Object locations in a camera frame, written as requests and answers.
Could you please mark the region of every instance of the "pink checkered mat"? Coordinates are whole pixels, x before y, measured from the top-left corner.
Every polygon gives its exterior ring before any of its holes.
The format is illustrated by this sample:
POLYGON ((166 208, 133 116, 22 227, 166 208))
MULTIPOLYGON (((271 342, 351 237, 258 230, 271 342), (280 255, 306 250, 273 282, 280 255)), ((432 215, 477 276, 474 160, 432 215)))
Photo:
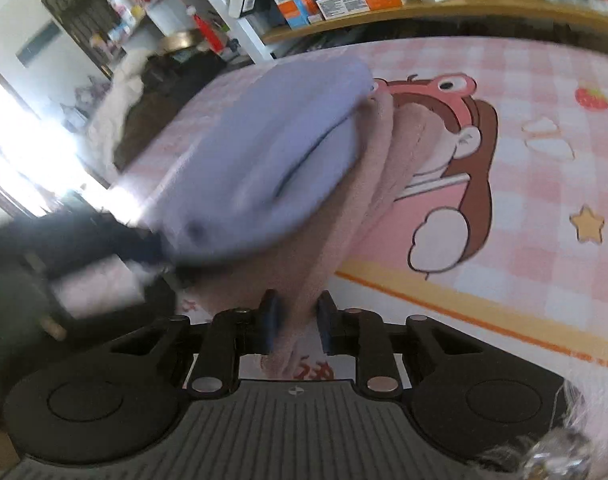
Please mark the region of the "pink checkered mat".
MULTIPOLYGON (((486 38, 297 57, 348 54, 369 64, 376 91, 430 107, 444 128, 435 155, 339 275, 608 361, 608 57, 486 38)), ((113 210, 141 215, 188 147, 271 66, 223 76, 193 99, 120 180, 113 210)))

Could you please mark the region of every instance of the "cartoon character print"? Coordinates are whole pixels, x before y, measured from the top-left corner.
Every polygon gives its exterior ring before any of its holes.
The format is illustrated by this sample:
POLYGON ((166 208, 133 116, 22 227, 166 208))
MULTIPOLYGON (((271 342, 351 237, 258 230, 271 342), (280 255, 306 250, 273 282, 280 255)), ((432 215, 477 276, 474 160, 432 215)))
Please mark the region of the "cartoon character print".
POLYGON ((407 265, 417 272, 443 272, 477 253, 488 237, 492 216, 488 172, 498 119, 491 105, 472 97, 477 85, 468 75, 415 77, 376 79, 375 86, 376 91, 392 94, 395 107, 420 104, 443 121, 437 148, 393 206, 415 215, 419 222, 405 225, 406 232, 414 229, 410 248, 406 245, 407 265))

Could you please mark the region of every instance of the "lavender cloth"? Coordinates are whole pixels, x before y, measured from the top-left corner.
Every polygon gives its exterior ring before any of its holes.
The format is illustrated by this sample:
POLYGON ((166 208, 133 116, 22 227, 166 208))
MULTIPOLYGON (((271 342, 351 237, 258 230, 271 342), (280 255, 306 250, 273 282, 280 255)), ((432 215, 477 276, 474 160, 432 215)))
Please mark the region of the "lavender cloth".
POLYGON ((351 57, 276 66, 196 143, 150 210, 175 262, 219 263, 306 221, 359 157, 359 105, 372 91, 351 57))

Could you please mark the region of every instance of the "white wall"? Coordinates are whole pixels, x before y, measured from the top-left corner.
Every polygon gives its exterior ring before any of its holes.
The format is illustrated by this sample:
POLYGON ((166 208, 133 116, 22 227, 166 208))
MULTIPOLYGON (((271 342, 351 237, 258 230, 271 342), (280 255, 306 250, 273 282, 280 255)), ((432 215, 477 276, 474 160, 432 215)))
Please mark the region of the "white wall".
POLYGON ((38 115, 60 122, 59 104, 73 105, 75 88, 103 75, 65 33, 28 67, 20 63, 17 53, 50 19, 41 0, 0 0, 0 73, 38 115))

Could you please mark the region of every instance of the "bookshelf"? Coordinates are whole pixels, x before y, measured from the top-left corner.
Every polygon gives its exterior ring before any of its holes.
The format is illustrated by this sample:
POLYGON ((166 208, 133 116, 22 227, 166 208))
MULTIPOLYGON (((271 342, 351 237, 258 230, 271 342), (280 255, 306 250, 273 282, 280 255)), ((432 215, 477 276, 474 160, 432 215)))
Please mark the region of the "bookshelf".
POLYGON ((396 9, 371 10, 353 16, 327 20, 291 29, 288 26, 273 28, 261 40, 265 44, 293 40, 363 23, 402 20, 406 18, 458 16, 509 16, 537 20, 552 20, 556 23, 579 25, 595 32, 608 34, 608 15, 573 5, 546 2, 546 0, 448 0, 439 4, 428 4, 414 0, 396 9))

